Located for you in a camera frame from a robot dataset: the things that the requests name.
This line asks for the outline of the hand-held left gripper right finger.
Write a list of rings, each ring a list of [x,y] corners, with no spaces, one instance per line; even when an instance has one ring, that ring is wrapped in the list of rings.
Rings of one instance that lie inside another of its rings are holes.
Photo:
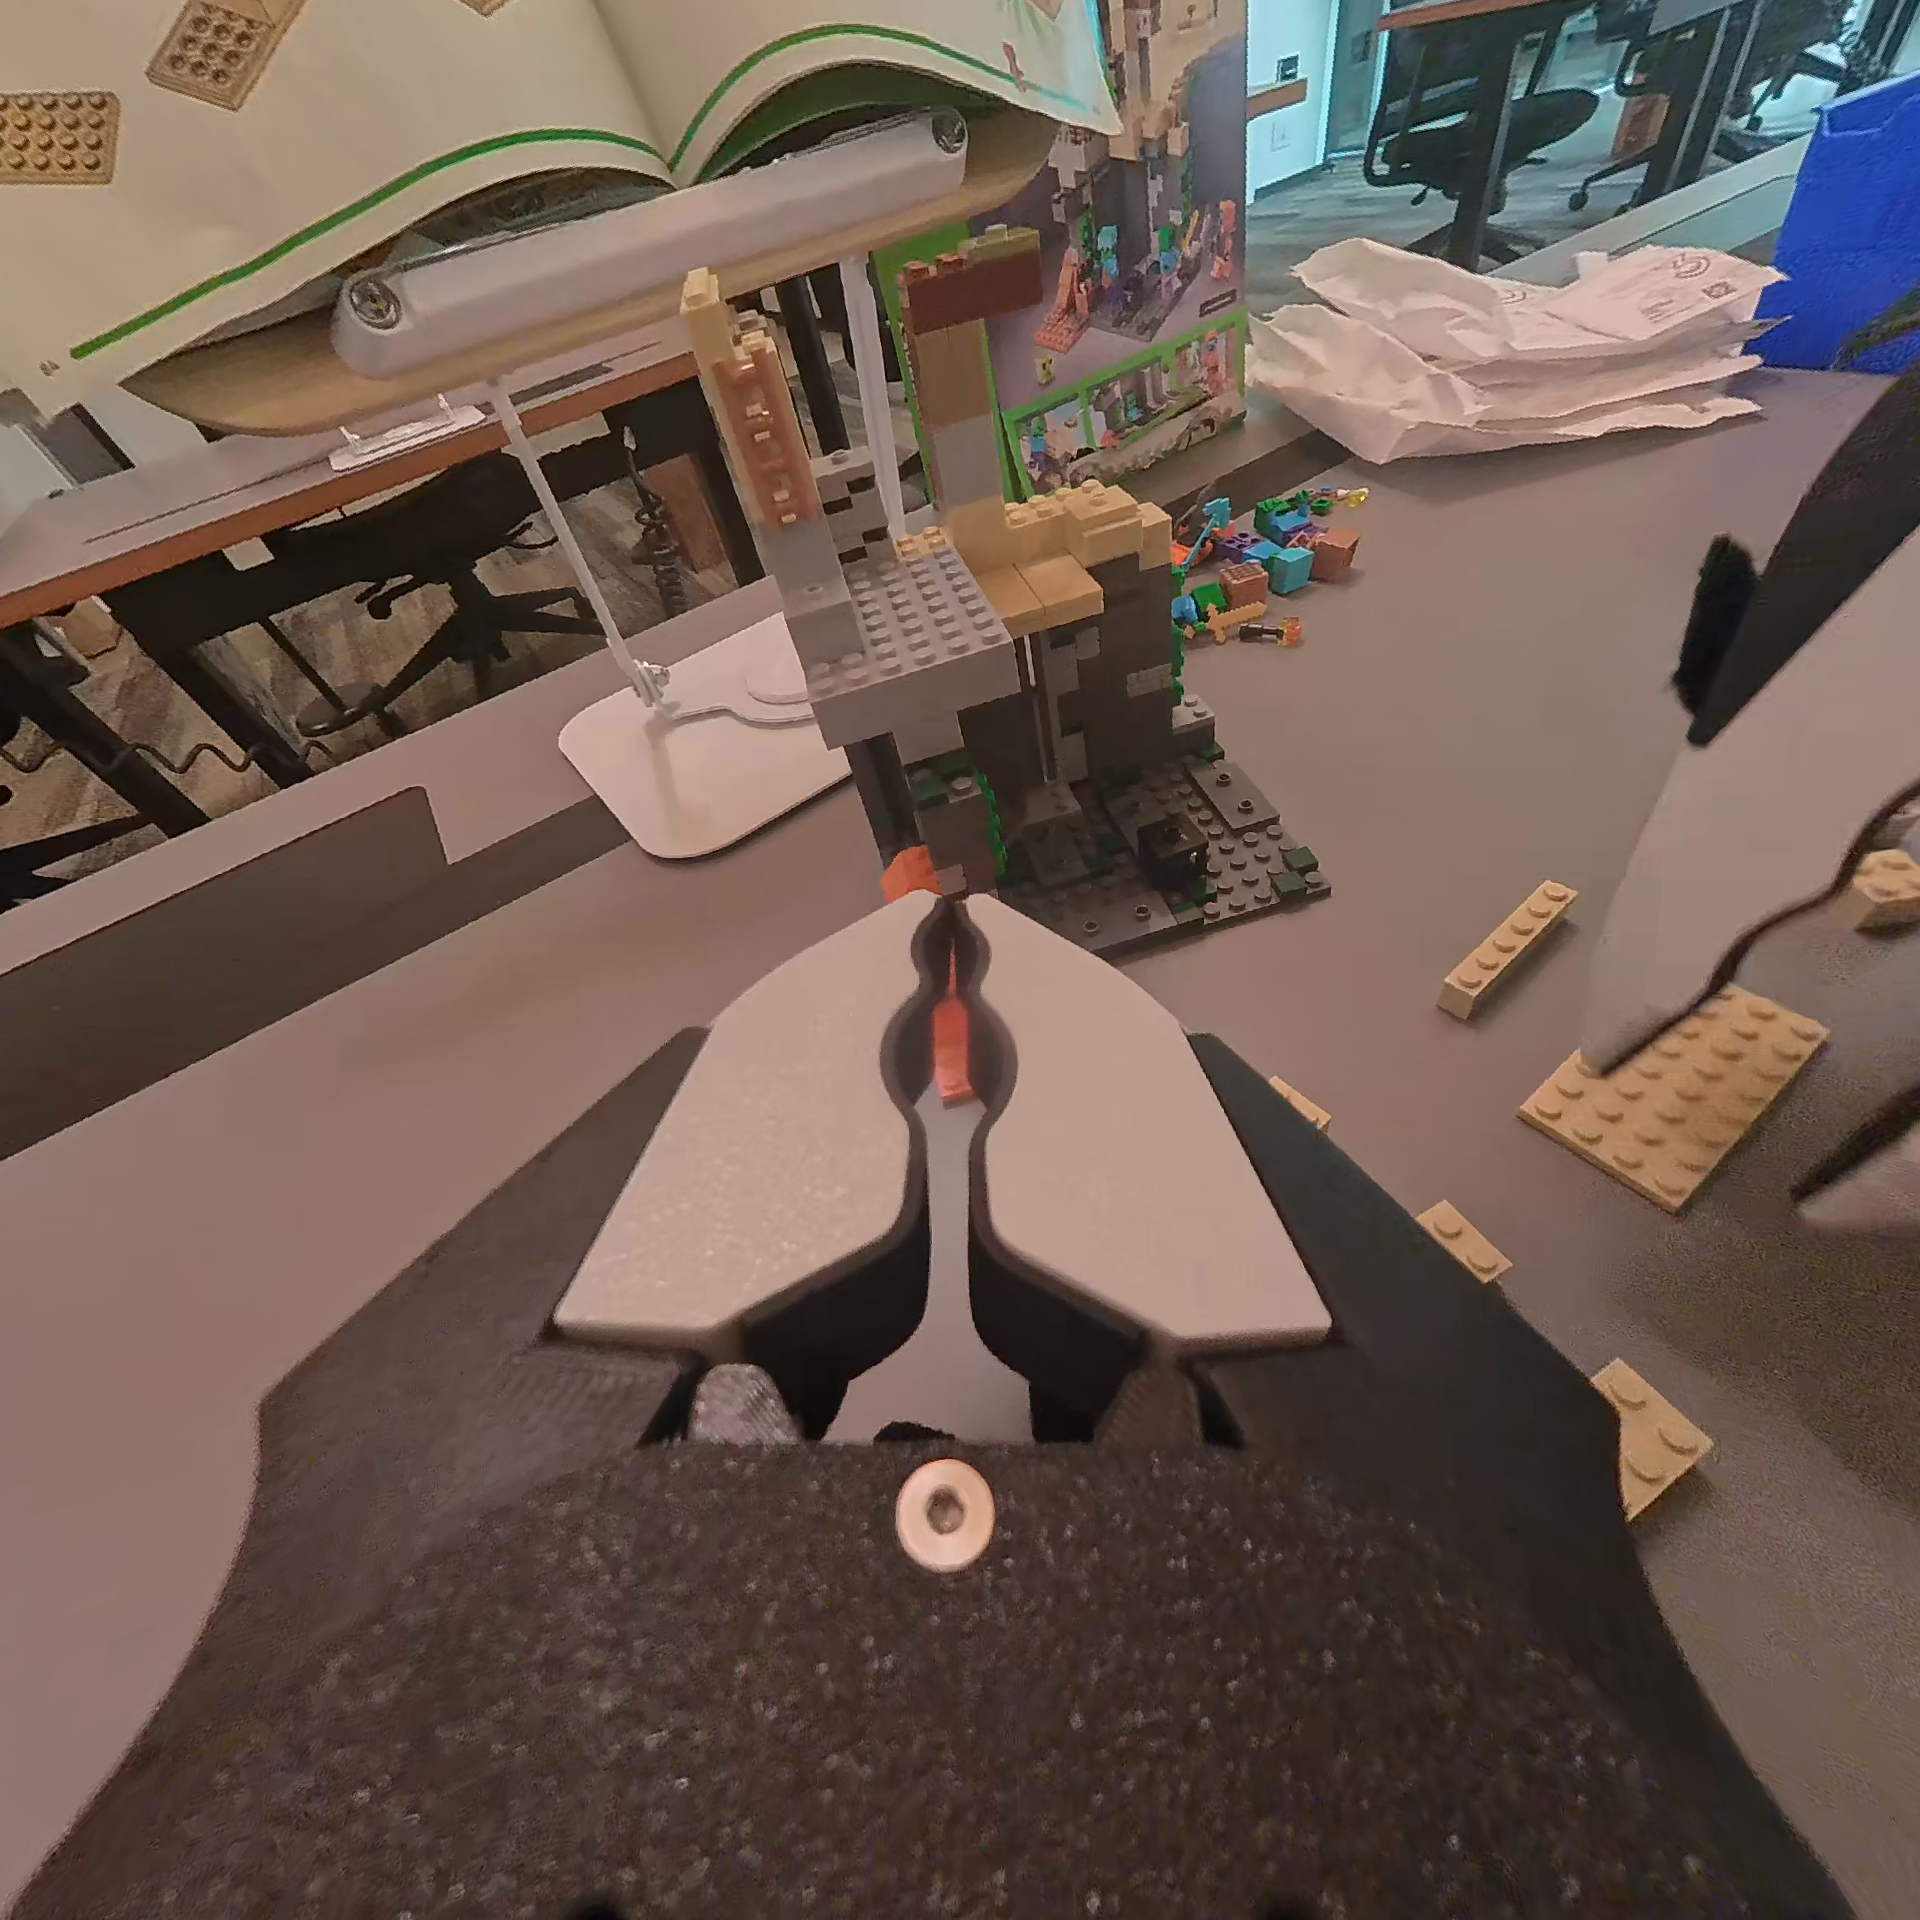
[[[1183,1021],[1129,975],[975,896],[969,1302],[1020,1373],[1316,1345],[1334,1330]]]

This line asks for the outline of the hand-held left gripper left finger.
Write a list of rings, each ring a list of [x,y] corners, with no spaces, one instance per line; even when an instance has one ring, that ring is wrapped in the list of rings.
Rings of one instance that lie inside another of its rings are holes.
[[[712,1021],[553,1328],[769,1373],[866,1373],[929,1300],[920,1101],[953,913],[907,894]]]

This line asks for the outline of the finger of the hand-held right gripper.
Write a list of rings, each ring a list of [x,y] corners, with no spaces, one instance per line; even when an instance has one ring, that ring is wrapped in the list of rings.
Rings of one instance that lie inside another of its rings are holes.
[[[1792,1190],[1825,1232],[1919,1232],[1919,1116],[1881,1113],[1850,1133]]]
[[[1611,1070],[1732,973],[1767,926],[1841,887],[1919,775],[1915,610],[1841,607],[1673,766],[1616,887],[1583,1007]]]

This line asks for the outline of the large tan studded plate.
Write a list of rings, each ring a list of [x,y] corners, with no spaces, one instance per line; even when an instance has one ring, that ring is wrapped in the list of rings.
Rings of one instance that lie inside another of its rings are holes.
[[[1680,1213],[1825,1049],[1831,1029],[1730,985],[1614,1072],[1558,1065],[1521,1119]]]

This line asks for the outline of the blue plastic bin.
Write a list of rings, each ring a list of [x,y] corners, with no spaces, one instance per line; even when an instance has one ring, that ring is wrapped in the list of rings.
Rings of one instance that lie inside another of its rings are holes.
[[[1761,300],[1772,367],[1899,375],[1919,353],[1919,76],[1822,106]]]

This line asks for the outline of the toy brick building model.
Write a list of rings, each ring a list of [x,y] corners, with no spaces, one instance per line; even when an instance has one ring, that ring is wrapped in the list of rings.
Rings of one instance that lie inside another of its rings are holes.
[[[1094,952],[1328,897],[1320,855],[1185,692],[1174,521],[1095,478],[1001,492],[988,322],[1041,300],[1041,239],[994,226],[900,276],[936,521],[895,535],[811,458],[779,353],[696,266],[679,313],[779,586],[807,710],[882,855]]]

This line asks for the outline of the neighbouring wood-edged desk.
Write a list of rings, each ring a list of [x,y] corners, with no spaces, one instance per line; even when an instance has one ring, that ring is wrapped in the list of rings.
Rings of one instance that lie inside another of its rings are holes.
[[[643,410],[636,438],[651,458],[713,442],[713,417],[679,322],[551,357],[512,380],[512,406],[529,440],[592,416],[614,417],[630,402]],[[340,426],[302,438],[234,437],[43,497],[6,530],[2,622],[63,612],[508,445],[483,386],[450,390],[448,404],[472,406],[479,417],[460,429],[440,425],[361,463],[332,458],[346,450]]]

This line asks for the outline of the tan long narrow brick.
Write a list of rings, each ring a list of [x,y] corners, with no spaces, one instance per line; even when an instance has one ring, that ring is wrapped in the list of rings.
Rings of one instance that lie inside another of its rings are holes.
[[[1529,952],[1563,920],[1576,900],[1576,887],[1558,879],[1540,882],[1444,973],[1436,993],[1439,1010],[1462,1021],[1473,1020],[1522,968]]]

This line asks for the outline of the white paper bags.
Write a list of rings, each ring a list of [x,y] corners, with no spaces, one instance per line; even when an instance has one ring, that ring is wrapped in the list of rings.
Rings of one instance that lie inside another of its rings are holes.
[[[1708,247],[1584,256],[1540,286],[1351,238],[1296,266],[1311,302],[1250,320],[1248,380],[1384,465],[1753,416],[1785,276]]]

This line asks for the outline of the white book stand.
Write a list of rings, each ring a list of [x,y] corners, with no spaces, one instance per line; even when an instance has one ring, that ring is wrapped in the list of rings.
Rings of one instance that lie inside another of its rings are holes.
[[[895,417],[870,284],[873,250],[999,205],[1050,153],[1036,112],[937,106],[834,134],[824,145],[664,192],[587,220],[350,276],[327,314],[308,313],[201,343],[132,375],[162,410],[246,437],[296,437],[486,384],[520,465],[544,502],[624,679],[572,718],[560,750],[651,856],[706,856],[848,778],[824,741],[788,617],[824,636],[851,612],[817,510],[811,458],[778,357],[745,364],[760,413],[736,416],[716,380],[736,360],[730,300],[836,266],[854,328],[863,423],[884,527],[905,533]],[[586,553],[521,426],[512,380],[577,350],[618,343],[681,313],[710,413],[723,429],[752,535],[770,545],[775,610],[679,662],[644,662],[622,637]]]

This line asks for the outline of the pile of small colourful bricks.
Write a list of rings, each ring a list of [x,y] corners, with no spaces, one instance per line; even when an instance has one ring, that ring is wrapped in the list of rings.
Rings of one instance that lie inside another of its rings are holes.
[[[1170,636],[1296,649],[1305,625],[1290,601],[1311,585],[1345,583],[1358,557],[1353,517],[1368,486],[1303,486],[1266,496],[1238,519],[1226,496],[1174,522]]]

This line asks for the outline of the black office chair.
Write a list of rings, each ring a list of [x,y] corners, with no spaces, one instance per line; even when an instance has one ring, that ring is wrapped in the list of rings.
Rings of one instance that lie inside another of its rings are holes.
[[[106,602],[147,657],[203,708],[254,766],[278,786],[289,786],[308,776],[305,751],[320,737],[289,737],[274,721],[251,718],[239,692],[203,665],[201,647],[248,625],[270,629],[278,614],[346,586],[360,586],[358,598],[372,617],[393,612],[408,591],[447,586],[454,612],[408,665],[366,698],[350,703],[319,670],[307,672],[322,695],[322,734],[372,718],[386,736],[399,736],[395,702],[443,662],[470,665],[480,695],[487,696],[494,665],[510,656],[510,632],[603,640],[601,622],[572,583],[506,594],[480,583],[480,559],[516,545],[537,510],[537,493],[524,468],[508,450],[494,450],[346,519],[267,535],[273,562],[266,567],[239,568],[223,553],[214,553],[108,590]]]
[[[1614,85],[1622,113],[1607,165],[1579,181],[1569,210],[1584,210],[1599,182],[1635,168],[1642,168],[1635,208],[1702,177],[1767,9],[1767,2],[1599,7],[1607,36],[1622,26]]]
[[[1416,185],[1451,201],[1448,226],[1410,244],[1480,271],[1522,253],[1495,226],[1504,182],[1588,125],[1599,94],[1546,86],[1563,26],[1584,2],[1430,2],[1378,17],[1384,78],[1361,154],[1368,185]]]

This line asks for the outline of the toy brick set box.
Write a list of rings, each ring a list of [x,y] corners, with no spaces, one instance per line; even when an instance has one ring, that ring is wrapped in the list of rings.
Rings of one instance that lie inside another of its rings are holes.
[[[1041,239],[1041,293],[988,320],[1009,497],[1119,481],[1244,413],[1244,2],[1098,4],[1120,130],[1060,127],[1001,208],[881,253],[900,328],[907,263],[996,223]]]

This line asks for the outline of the open instruction booklet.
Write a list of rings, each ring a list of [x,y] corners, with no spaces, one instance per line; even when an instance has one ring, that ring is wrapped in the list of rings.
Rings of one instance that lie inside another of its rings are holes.
[[[521,177],[696,185],[858,109],[1120,130],[1098,4],[2,14],[6,390],[43,413]]]

